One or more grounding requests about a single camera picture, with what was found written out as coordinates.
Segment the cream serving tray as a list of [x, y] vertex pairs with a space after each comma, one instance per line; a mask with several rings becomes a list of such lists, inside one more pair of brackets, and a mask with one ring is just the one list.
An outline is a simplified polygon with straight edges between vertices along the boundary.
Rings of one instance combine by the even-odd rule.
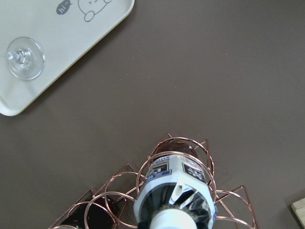
[[[3, 0], [0, 3], [0, 112], [14, 116], [123, 21], [133, 0]], [[9, 64], [13, 44], [29, 37], [42, 48], [39, 75], [23, 80]]]

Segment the tea bottle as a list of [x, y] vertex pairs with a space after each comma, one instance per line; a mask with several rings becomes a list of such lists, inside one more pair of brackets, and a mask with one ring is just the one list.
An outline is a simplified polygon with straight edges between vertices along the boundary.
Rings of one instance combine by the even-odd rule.
[[118, 217], [122, 209], [118, 202], [109, 197], [100, 197], [85, 210], [93, 196], [77, 203], [68, 210], [68, 216], [55, 226], [56, 229], [84, 229], [88, 225], [90, 229], [112, 229], [115, 226], [113, 216]]
[[160, 142], [147, 164], [146, 181], [134, 203], [139, 229], [211, 229], [217, 216], [213, 174], [196, 149], [206, 148], [191, 139]]

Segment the wooden cutting board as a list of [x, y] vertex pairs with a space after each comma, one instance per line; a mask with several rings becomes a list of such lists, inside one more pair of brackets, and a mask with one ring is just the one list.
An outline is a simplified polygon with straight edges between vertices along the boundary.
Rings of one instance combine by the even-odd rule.
[[305, 228], [305, 198], [293, 202], [291, 204], [291, 208], [301, 223], [302, 227]]

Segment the clear wine glass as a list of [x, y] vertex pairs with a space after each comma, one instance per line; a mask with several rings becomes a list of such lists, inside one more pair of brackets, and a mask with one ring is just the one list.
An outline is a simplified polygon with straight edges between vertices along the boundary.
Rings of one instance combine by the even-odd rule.
[[6, 60], [8, 69], [17, 78], [33, 80], [41, 75], [45, 55], [39, 42], [30, 37], [18, 37], [10, 42], [1, 57]]

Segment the copper wire bottle basket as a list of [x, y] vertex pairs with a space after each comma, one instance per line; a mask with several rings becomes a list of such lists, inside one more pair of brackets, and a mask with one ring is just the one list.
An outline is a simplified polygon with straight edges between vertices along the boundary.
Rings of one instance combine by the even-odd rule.
[[88, 190], [53, 229], [256, 229], [245, 186], [219, 190], [207, 140], [168, 136], [139, 170], [117, 170]]

